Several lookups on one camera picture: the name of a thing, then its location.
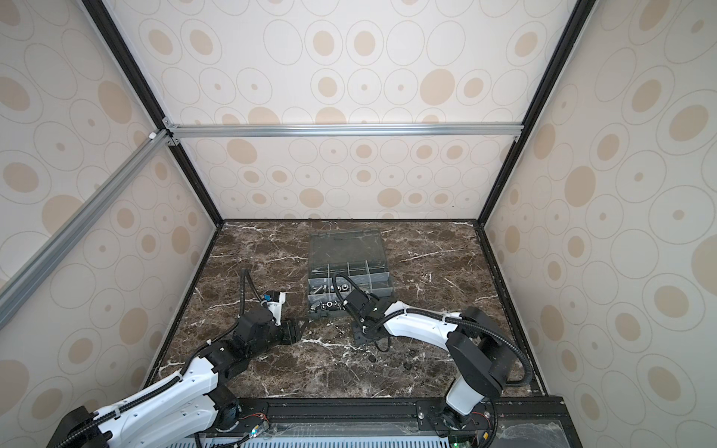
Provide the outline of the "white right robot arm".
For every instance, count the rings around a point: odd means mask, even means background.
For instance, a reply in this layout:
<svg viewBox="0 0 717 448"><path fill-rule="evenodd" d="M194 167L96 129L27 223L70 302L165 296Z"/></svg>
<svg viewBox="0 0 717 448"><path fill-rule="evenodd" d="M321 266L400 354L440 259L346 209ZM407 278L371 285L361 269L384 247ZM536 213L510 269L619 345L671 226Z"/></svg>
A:
<svg viewBox="0 0 717 448"><path fill-rule="evenodd" d="M457 369L457 378L444 397L447 411L454 416L466 417L478 403L498 399L505 388L520 388L532 381L525 353L476 307L440 314L376 298L360 289L337 299L354 320L355 329L370 342L403 337L446 351Z"/></svg>

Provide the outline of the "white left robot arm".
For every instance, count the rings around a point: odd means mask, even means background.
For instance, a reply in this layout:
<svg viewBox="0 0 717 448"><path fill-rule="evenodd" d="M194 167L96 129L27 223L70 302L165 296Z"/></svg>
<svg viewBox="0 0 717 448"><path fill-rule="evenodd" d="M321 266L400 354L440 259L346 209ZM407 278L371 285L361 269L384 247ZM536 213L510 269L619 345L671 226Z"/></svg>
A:
<svg viewBox="0 0 717 448"><path fill-rule="evenodd" d="M265 307L198 347L179 371L126 399L94 412L80 406L63 417L51 447L164 447L209 429L234 430L242 405L227 384L250 362L302 336L293 319L278 320Z"/></svg>

